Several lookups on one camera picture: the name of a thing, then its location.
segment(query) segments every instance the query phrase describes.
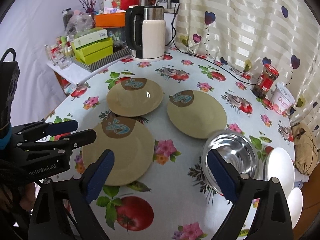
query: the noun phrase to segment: red jar lid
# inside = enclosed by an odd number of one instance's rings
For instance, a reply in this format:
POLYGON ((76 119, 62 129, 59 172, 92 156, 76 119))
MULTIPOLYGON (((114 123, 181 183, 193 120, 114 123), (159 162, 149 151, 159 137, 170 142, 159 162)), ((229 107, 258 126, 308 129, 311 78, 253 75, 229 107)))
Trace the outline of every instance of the red jar lid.
POLYGON ((264 64, 265 68, 267 70, 269 70, 273 75, 276 75, 276 76, 279 76, 279 72, 273 67, 271 66, 270 64, 266 63, 264 64))

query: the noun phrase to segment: beige plate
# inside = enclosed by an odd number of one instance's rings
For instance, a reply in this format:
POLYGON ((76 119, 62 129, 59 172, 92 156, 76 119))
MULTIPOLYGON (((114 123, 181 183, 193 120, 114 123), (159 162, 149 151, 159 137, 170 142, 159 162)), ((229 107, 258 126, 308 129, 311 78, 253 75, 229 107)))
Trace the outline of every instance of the beige plate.
POLYGON ((155 110, 163 99, 161 87, 145 78, 128 78, 107 94, 109 109, 115 114, 134 117, 155 110))
POLYGON ((121 186, 140 178, 150 166, 154 138, 140 122, 125 117, 111 117, 97 125, 97 139, 82 150, 84 166, 98 160, 105 149, 115 154, 115 164, 106 185, 121 186))
POLYGON ((214 131, 225 129, 226 112, 212 96, 201 91, 185 90, 169 98, 169 118, 181 132, 207 139, 214 131))

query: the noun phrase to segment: striped tray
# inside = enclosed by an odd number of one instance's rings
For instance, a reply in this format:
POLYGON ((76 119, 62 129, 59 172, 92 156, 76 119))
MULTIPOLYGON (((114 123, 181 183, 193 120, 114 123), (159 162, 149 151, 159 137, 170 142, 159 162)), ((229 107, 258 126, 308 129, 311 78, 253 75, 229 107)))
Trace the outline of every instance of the striped tray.
POLYGON ((110 56, 107 56, 105 58, 102 58, 98 61, 96 61, 95 63, 92 63, 91 65, 87 65, 83 62, 80 62, 76 59, 76 57, 72 57, 71 60, 73 63, 77 64, 78 66, 84 68, 85 70, 89 71, 89 72, 93 72, 119 58, 122 58, 124 56, 130 55, 130 50, 129 48, 126 46, 124 49, 121 49, 113 54, 111 54, 110 56))

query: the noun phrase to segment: tablecloth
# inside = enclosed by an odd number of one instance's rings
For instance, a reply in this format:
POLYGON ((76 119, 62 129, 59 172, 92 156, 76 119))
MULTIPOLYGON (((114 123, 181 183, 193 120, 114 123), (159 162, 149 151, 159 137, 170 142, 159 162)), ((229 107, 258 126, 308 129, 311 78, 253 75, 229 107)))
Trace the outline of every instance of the tablecloth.
MULTIPOLYGON (((158 83, 164 100, 153 112, 136 117, 155 138, 154 158, 148 171, 129 185, 104 186, 99 198, 91 203, 111 240, 211 239, 231 208, 230 202, 204 180, 200 155, 205 140, 181 133, 170 122, 167 116, 169 95, 200 90, 216 98, 227 114, 226 129, 240 132, 252 142, 258 153, 260 170, 275 147, 284 148, 294 164, 288 117, 271 110, 267 99, 260 100, 253 95, 251 86, 244 84, 250 82, 250 76, 233 70, 225 62, 210 64, 174 48, 166 52, 162 61, 139 63, 129 57, 108 67, 79 86, 47 122, 75 119, 79 123, 78 131, 94 128, 110 114, 106 102, 108 91, 121 80, 133 77, 158 83)), ((70 167, 53 179, 69 179, 84 172, 80 149, 71 156, 70 167)), ((258 200, 253 200, 239 239, 247 235, 257 205, 258 200)))

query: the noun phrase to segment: kettle base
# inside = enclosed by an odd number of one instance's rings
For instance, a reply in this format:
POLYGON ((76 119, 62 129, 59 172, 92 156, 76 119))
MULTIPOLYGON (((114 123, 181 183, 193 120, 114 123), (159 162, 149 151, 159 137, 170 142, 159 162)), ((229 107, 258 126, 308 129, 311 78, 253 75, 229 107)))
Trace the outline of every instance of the kettle base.
POLYGON ((162 55, 161 57, 156 57, 156 58, 137 58, 132 56, 132 58, 135 61, 139 61, 139 62, 156 62, 156 61, 160 61, 162 59, 164 59, 164 55, 162 55))

